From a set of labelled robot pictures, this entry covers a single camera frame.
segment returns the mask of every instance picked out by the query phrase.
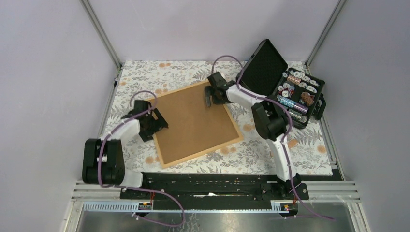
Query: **aluminum frame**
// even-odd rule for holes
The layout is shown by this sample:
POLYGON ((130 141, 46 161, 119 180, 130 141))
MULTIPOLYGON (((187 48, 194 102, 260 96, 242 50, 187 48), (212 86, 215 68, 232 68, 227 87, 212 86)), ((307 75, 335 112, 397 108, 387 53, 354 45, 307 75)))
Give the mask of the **aluminum frame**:
MULTIPOLYGON (((306 181, 310 200, 307 203, 340 203, 343 202, 349 209, 349 213, 357 232, 369 232, 369 226, 363 214, 362 203, 353 181, 306 181)), ((94 205, 104 205, 105 212, 128 212, 121 211, 118 205, 129 205, 138 202, 149 202, 146 200, 122 200, 119 198, 121 190, 118 188, 102 188, 99 185, 86 184, 77 181, 73 196, 71 198, 70 211, 67 217, 64 232, 75 232, 79 228, 81 215, 94 205)), ((275 205, 282 201, 271 201, 273 210, 189 210, 195 213, 278 213, 275 205)), ((156 212, 179 213, 178 210, 156 210, 156 212)))
POLYGON ((121 60, 119 59, 117 53, 115 52, 114 47, 112 46, 110 40, 108 39, 107 34, 105 33, 100 21, 98 20, 97 15, 94 12, 94 9, 91 6, 91 3, 88 0, 80 0, 81 4, 84 7, 92 25, 94 26, 98 36, 101 39, 104 47, 107 49, 108 54, 110 55, 112 61, 118 69, 121 68, 121 60))

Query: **table surface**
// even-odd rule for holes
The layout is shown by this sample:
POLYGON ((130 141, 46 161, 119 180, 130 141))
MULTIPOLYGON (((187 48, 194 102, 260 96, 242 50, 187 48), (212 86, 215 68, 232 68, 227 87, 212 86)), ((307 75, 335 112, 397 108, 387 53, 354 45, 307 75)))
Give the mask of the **table surface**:
MULTIPOLYGON (((291 61, 288 64, 289 67, 303 70, 302 62, 291 61)), ((210 75, 211 66, 211 61, 125 62, 103 134, 112 130, 120 118, 131 110, 129 101, 134 93, 150 90, 161 94, 204 81, 210 75)), ((224 73, 228 81, 234 80, 240 66, 234 61, 218 61, 216 71, 224 73)), ((150 97, 142 93, 135 99, 150 97)), ((235 103, 228 104, 228 108, 243 134, 242 142, 163 169, 154 142, 144 143, 139 136, 135 136, 123 145, 126 168, 140 172, 275 174, 269 147, 256 132, 251 112, 235 103)), ((290 155, 300 174, 332 175, 318 121, 311 118, 305 129, 293 128, 288 137, 288 141, 291 140, 297 141, 290 149, 290 155)))

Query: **white wall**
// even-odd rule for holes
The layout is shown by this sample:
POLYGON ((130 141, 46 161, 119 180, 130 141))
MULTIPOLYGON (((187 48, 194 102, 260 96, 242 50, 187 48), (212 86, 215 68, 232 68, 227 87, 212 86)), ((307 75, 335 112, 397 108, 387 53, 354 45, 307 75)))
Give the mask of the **white wall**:
POLYGON ((58 231, 115 67, 80 1, 0 3, 0 231, 58 231))
POLYGON ((410 1, 348 1, 318 56, 325 113, 373 232, 408 231, 410 1))
POLYGON ((338 0, 91 0, 122 61, 248 59, 269 38, 306 60, 338 0))

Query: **purple cable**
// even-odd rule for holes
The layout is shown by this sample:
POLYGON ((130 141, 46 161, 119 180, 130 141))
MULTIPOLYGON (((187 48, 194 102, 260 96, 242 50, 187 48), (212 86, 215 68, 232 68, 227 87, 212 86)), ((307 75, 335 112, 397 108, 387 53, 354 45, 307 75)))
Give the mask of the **purple cable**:
POLYGON ((241 92, 245 93, 246 95, 251 96, 251 97, 253 97, 253 98, 265 100, 265 101, 268 101, 268 102, 271 102, 271 103, 277 105, 278 107, 280 107, 280 108, 285 112, 286 116, 288 117, 289 129, 285 132, 285 135, 283 136, 283 138, 282 138, 282 140, 281 140, 281 143, 282 143, 283 150, 285 151, 285 157, 286 157, 286 161, 287 161, 287 163, 288 163, 289 176, 290 176, 292 191, 294 192, 295 197, 298 199, 298 201, 299 201, 309 212, 311 212, 311 213, 314 214, 315 216, 317 216, 317 217, 319 217, 319 218, 326 219, 326 220, 330 220, 330 221, 336 221, 333 217, 329 217, 329 216, 325 216, 325 215, 320 215, 320 214, 316 213, 315 211, 313 211, 312 209, 310 209, 310 208, 300 199, 299 195, 298 195, 297 192, 296 192, 296 189, 295 189, 295 186, 294 186, 294 182, 293 182, 293 177, 292 177, 291 159, 289 158, 289 154, 288 154, 288 152, 286 151, 286 145, 285 145, 285 139, 286 139, 286 137, 288 136, 288 134, 291 132, 291 129, 292 129, 292 127, 293 127, 292 118, 291 118, 291 115, 289 114, 289 112, 288 112, 288 111, 286 110, 286 108, 285 108, 283 105, 281 105, 280 103, 278 103, 278 102, 276 102, 276 101, 274 101, 274 100, 272 100, 272 99, 269 99, 269 98, 261 98, 261 97, 258 97, 258 96, 255 95, 253 92, 250 92, 250 91, 245 90, 244 88, 241 88, 241 86, 239 85, 239 83, 240 83, 240 81, 241 81, 241 79, 242 79, 244 69, 243 69, 242 63, 241 63, 237 58, 235 58, 235 57, 233 57, 233 56, 230 56, 230 55, 224 55, 224 56, 218 57, 218 58, 214 61, 214 64, 212 65, 212 69, 211 69, 211 72, 212 72, 212 73, 213 73, 213 70, 214 70, 215 63, 216 63, 220 58, 223 58, 223 57, 231 57, 231 58, 233 58, 234 60, 236 60, 236 61, 239 63, 239 65, 241 66, 241 71, 240 71, 240 73, 239 73, 239 77, 238 77, 238 80, 237 80, 237 82, 236 82, 236 86, 237 86, 237 88, 239 89, 239 91, 241 91, 241 92))
MULTIPOLYGON (((129 122, 129 121, 131 121, 131 120, 133 120, 133 119, 135 119, 135 118, 138 118, 138 117, 140 117, 140 116, 142 116, 142 115, 145 115, 145 114, 151 112, 153 109, 155 109, 155 106, 157 105, 157 96, 155 96, 155 94, 154 94, 153 92, 148 91, 148 90, 142 90, 142 91, 139 91, 139 92, 135 93, 135 94, 131 97, 131 99, 130 99, 130 105, 131 105, 131 102, 132 102, 133 98, 134 98, 137 94, 140 94, 140 93, 149 93, 149 94, 151 94, 152 96, 154 96, 154 99, 155 99, 154 104, 153 104, 150 108, 148 108, 147 110, 145 110, 145 111, 143 111, 143 112, 141 112, 141 113, 139 113, 139 114, 137 114, 137 115, 134 115, 134 116, 128 118, 127 120, 125 120, 125 121, 124 121, 123 123, 121 123, 121 124, 118 124, 118 125, 104 138, 104 140, 102 141, 101 148, 100 148, 100 155, 99 155, 99 159, 98 159, 98 166, 97 166, 97 178, 98 178, 98 183, 99 183, 100 186, 103 187, 103 188, 107 188, 107 187, 111 187, 111 186, 112 186, 112 185, 104 185, 104 184, 103 184, 102 177, 101 177, 101 164, 102 164, 102 159, 103 159, 103 153, 104 153, 105 143, 106 143, 107 140, 111 137, 111 135, 114 134, 114 133, 115 133, 119 128, 121 128, 124 124, 126 124, 127 122, 129 122)), ((151 220, 151 219, 144 218, 144 217, 138 217, 138 216, 137 216, 137 218, 141 218, 141 219, 143 219, 143 220, 145 220, 145 221, 153 222, 153 223, 156 223, 156 224, 159 224, 159 225, 163 225, 163 226, 168 226, 168 227, 179 227, 179 226, 181 226, 182 224, 185 223, 185 211, 184 211, 184 208, 182 207, 181 203, 180 203, 177 199, 175 199, 173 196, 171 196, 170 194, 168 194, 168 193, 166 193, 166 192, 161 192, 161 191, 157 191, 157 190, 150 190, 150 189, 144 189, 144 188, 133 188, 133 187, 119 186, 119 185, 115 185, 114 187, 116 187, 116 188, 121 188, 121 189, 127 188, 127 189, 131 189, 131 190, 135 190, 135 191, 141 191, 141 192, 154 192, 154 193, 159 193, 159 194, 165 195, 165 196, 171 198, 171 200, 173 200, 173 201, 179 206, 179 208, 180 208, 181 211, 182 211, 182 221, 181 221, 181 223, 179 223, 179 224, 167 224, 167 223, 163 223, 163 222, 151 220)))

